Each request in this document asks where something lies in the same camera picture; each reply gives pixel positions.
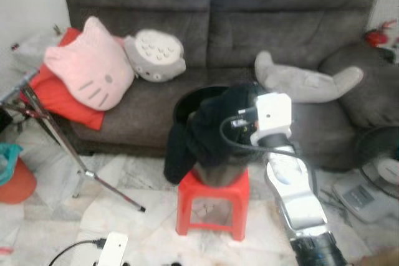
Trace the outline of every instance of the black cloth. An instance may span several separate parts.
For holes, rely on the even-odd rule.
[[[166,179],[178,184],[196,162],[203,168],[217,168],[230,155],[243,154],[241,149],[233,148],[223,141],[219,127],[226,118],[236,116],[238,110],[254,106],[256,96],[265,92],[256,84],[230,87],[218,97],[203,100],[187,124],[174,124],[166,152]],[[244,134],[242,130],[227,125],[224,133],[233,141],[249,138],[248,132]]]

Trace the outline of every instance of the power cord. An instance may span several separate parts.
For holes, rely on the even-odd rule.
[[[70,246],[68,246],[66,249],[64,249],[62,252],[60,252],[58,255],[56,255],[56,257],[54,257],[54,259],[52,259],[52,261],[50,262],[49,266],[53,266],[54,262],[64,253],[66,253],[68,250],[73,249],[74,247],[81,245],[81,244],[94,244],[97,246],[98,249],[103,249],[104,245],[105,245],[105,241],[107,241],[106,238],[100,238],[100,239],[96,239],[96,240],[83,240],[83,241],[79,241],[76,242]]]
[[[291,153],[291,152],[288,152],[288,151],[276,150],[274,148],[263,148],[263,147],[260,147],[260,146],[243,145],[242,143],[237,143],[237,142],[235,142],[233,140],[229,140],[228,137],[224,134],[224,127],[226,126],[227,123],[232,122],[232,121],[236,121],[236,120],[240,120],[240,119],[241,119],[241,117],[239,117],[239,116],[231,116],[229,118],[224,119],[221,122],[221,124],[220,124],[220,127],[219,127],[220,136],[230,146],[234,146],[234,147],[241,148],[241,149],[244,149],[244,150],[249,150],[249,151],[260,151],[260,152],[264,152],[264,153],[281,154],[281,155],[286,155],[286,156],[290,156],[290,157],[294,157],[294,158],[298,158],[298,159],[303,160],[296,153]],[[311,166],[309,166],[309,168],[310,168],[310,173],[311,173],[311,176],[312,176],[313,193],[315,194],[315,196],[317,198],[319,198],[319,191],[317,189],[317,178],[316,178],[315,169],[313,167],[311,167]]]
[[[281,155],[286,155],[286,156],[291,156],[294,158],[298,158],[301,159],[300,156],[298,154],[295,153],[291,153],[288,151],[281,151],[281,150],[276,150],[274,148],[263,148],[260,146],[249,146],[249,145],[243,145],[242,143],[237,143],[233,140],[229,140],[227,138],[227,136],[224,134],[224,127],[226,126],[227,123],[231,122],[231,121],[236,121],[236,120],[240,120],[241,118],[239,116],[231,116],[229,118],[225,118],[220,126],[219,126],[219,133],[220,136],[222,136],[222,139],[229,144],[230,146],[235,146],[237,148],[241,148],[244,150],[249,150],[249,151],[259,151],[259,152],[265,152],[265,153],[275,153],[275,154],[281,154]]]

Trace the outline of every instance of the metal stand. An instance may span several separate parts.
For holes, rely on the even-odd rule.
[[[118,189],[112,187],[107,182],[102,180],[97,176],[97,174],[91,170],[89,170],[86,165],[83,163],[79,155],[77,154],[74,147],[71,145],[69,140],[65,137],[62,133],[61,129],[58,127],[57,123],[51,117],[51,114],[42,106],[40,100],[38,99],[37,95],[33,91],[33,89],[29,86],[29,82],[31,79],[36,76],[38,71],[33,72],[32,74],[26,75],[18,85],[16,85],[8,94],[4,97],[0,98],[0,107],[4,107],[7,109],[15,110],[25,115],[29,115],[33,118],[40,118],[47,129],[53,134],[54,138],[58,141],[58,143],[63,147],[63,149],[68,153],[72,161],[78,166],[79,171],[78,174],[80,176],[78,185],[76,186],[75,192],[73,197],[78,197],[80,190],[82,188],[83,182],[85,178],[94,179],[96,182],[101,184],[103,187],[107,188],[108,190],[112,191],[115,194],[118,194],[124,200],[129,202],[130,204],[134,205],[140,212],[145,212],[145,208],[135,201],[130,199],[124,193],[120,192]],[[18,107],[15,105],[7,104],[6,102],[15,96],[15,94],[22,92],[22,94],[28,99],[29,104],[32,106],[33,110]]]

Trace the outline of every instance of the gray plush toy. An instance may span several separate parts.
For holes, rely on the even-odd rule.
[[[135,73],[151,82],[165,82],[186,70],[183,45],[174,36],[143,29],[124,40],[125,52]]]
[[[286,93],[296,103],[323,103],[340,98],[363,79],[362,69],[351,66],[329,76],[289,65],[277,65],[269,52],[255,60],[257,81],[266,89]]]

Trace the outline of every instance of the cable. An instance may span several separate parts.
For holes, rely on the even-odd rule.
[[[97,246],[97,248],[102,249],[104,247],[106,238],[101,238],[101,239],[97,239],[97,240],[83,240],[83,241],[79,241],[76,242],[70,246],[68,246],[66,249],[64,249],[62,252],[60,252],[58,255],[56,255],[56,257],[54,259],[52,259],[52,261],[50,262],[49,266],[53,266],[54,262],[64,253],[66,253],[68,250],[73,249],[74,247],[80,245],[80,244],[95,244]]]
[[[286,155],[286,156],[301,159],[299,155],[297,155],[295,153],[288,152],[288,151],[280,151],[280,150],[276,150],[274,148],[261,148],[258,146],[243,145],[242,143],[237,143],[235,141],[229,140],[223,132],[224,127],[226,126],[226,124],[228,122],[239,120],[239,119],[240,119],[240,117],[238,117],[238,116],[231,116],[229,118],[224,119],[219,126],[219,133],[222,136],[222,139],[230,146],[235,146],[237,148],[241,148],[241,149],[249,150],[249,151],[259,151],[259,152],[265,152],[265,153],[281,154],[281,155]]]

